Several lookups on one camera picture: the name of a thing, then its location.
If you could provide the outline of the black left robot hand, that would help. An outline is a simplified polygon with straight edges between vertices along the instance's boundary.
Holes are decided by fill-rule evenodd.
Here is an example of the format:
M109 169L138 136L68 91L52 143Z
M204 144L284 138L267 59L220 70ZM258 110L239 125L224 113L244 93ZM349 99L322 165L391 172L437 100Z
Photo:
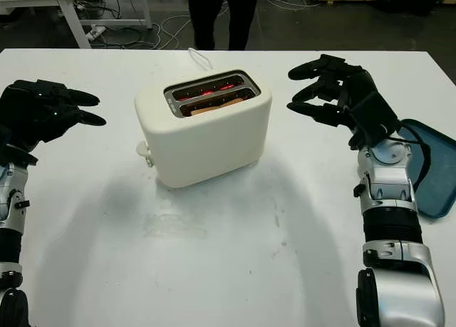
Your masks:
M85 111L100 103L95 95L62 83L17 80L1 94L1 140L26 152L61 137L74 125L104 126L106 120Z

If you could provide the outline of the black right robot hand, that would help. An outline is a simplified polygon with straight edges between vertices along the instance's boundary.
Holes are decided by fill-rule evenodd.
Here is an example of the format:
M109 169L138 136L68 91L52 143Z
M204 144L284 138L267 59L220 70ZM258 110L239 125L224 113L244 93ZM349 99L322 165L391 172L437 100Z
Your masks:
M364 146L364 133L353 118L352 110L377 91L368 71L346 63L343 58L322 54L316 60L291 69L288 77L293 81L316 79L293 96L286 105L289 110L325 125L344 125L353 133L348 142L350 149L359 150Z

